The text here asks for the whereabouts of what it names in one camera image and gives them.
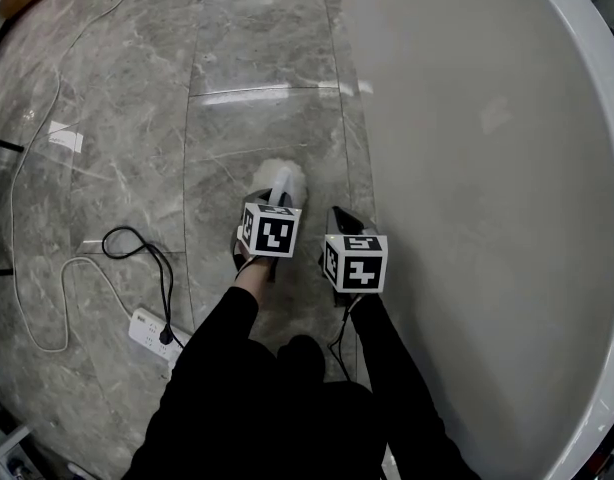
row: person's right arm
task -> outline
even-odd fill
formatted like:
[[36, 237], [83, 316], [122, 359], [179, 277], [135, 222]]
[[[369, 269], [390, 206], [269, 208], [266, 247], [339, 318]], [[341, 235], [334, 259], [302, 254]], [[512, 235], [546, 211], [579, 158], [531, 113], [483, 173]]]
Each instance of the person's right arm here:
[[378, 295], [351, 310], [363, 345], [372, 391], [385, 408], [387, 441], [403, 479], [478, 479], [445, 434], [425, 381], [403, 345]]

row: black square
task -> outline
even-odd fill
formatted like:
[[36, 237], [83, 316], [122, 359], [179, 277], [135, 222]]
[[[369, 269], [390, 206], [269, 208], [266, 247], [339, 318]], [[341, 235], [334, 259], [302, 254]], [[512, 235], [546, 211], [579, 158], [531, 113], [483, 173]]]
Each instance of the black square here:
[[247, 247], [251, 245], [251, 232], [254, 226], [254, 215], [245, 210], [245, 216], [243, 217], [243, 240], [247, 244]]
[[378, 238], [375, 236], [346, 236], [346, 251], [382, 251]]
[[258, 221], [256, 250], [288, 253], [291, 251], [291, 237], [293, 233], [293, 220], [260, 217]]
[[289, 208], [283, 208], [282, 206], [267, 206], [264, 204], [259, 204], [258, 208], [263, 213], [275, 213], [277, 215], [293, 215]]
[[325, 243], [325, 274], [329, 276], [331, 282], [336, 284], [336, 276], [338, 275], [338, 253], [329, 243]]
[[345, 256], [343, 289], [377, 289], [380, 286], [382, 266], [383, 259], [380, 256]]

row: white cube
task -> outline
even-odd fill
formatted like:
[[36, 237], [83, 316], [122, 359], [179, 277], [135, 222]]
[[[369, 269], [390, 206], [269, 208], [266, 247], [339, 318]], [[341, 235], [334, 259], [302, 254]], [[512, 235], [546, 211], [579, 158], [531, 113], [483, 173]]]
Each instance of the white cube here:
[[291, 258], [301, 213], [302, 210], [296, 208], [245, 203], [238, 238], [249, 254]]
[[384, 235], [325, 235], [323, 271], [339, 293], [381, 293], [388, 252]]

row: black metal leg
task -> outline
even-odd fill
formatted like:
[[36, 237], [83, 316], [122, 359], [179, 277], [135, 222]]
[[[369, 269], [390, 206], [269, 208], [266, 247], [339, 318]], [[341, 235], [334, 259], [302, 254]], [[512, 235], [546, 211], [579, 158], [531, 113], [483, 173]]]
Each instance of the black metal leg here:
[[0, 148], [16, 151], [17, 153], [22, 153], [25, 151], [24, 147], [19, 146], [18, 144], [12, 144], [11, 142], [7, 142], [5, 140], [0, 140]]
[[0, 270], [0, 277], [1, 276], [13, 276], [13, 275], [14, 275], [13, 268], [7, 268], [7, 269]]

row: white power strip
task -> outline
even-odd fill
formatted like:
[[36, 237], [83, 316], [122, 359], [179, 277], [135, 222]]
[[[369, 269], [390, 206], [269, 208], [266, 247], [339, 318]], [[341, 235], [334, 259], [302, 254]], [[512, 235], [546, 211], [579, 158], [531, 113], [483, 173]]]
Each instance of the white power strip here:
[[[160, 333], [164, 328], [164, 320], [152, 315], [146, 309], [138, 308], [131, 317], [129, 337], [167, 361], [176, 361], [182, 349], [176, 341], [172, 341], [169, 345], [163, 345], [160, 342]], [[178, 338], [183, 345], [187, 345], [191, 337], [173, 326], [172, 329], [176, 338]]]

